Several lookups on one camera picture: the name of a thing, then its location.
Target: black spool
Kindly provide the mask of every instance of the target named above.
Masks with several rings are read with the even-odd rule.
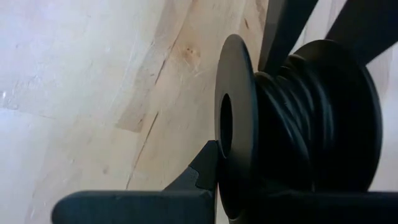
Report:
[[[223,122],[226,96],[231,123]],[[381,150],[379,100],[366,67],[339,44],[308,43],[276,74],[253,74],[243,40],[231,35],[215,101],[220,192],[230,219],[244,214],[258,183],[268,180],[314,192],[369,188]],[[222,133],[232,136],[227,149]]]

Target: spool center hole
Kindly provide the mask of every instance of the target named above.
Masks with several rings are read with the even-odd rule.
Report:
[[[231,99],[228,94],[225,94],[223,101],[221,102],[221,114],[220,114],[220,133],[221,133],[221,150],[224,157],[227,158],[232,143],[232,106]]]

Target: plywood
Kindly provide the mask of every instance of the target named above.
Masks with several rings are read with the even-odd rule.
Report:
[[[295,49],[344,0],[319,1]],[[0,2],[0,223],[49,223],[83,189],[162,189],[214,138],[218,57],[232,33],[257,67],[267,0]],[[398,189],[398,49],[368,66],[384,113],[373,188]],[[218,204],[218,223],[226,223]]]

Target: wooden surface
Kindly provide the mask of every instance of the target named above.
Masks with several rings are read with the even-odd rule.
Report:
[[[344,1],[319,1],[295,49]],[[0,223],[49,223],[82,189],[162,189],[214,138],[225,38],[256,68],[267,0],[0,2]],[[369,64],[384,113],[373,189],[397,190],[398,48]],[[219,205],[218,223],[226,223]]]

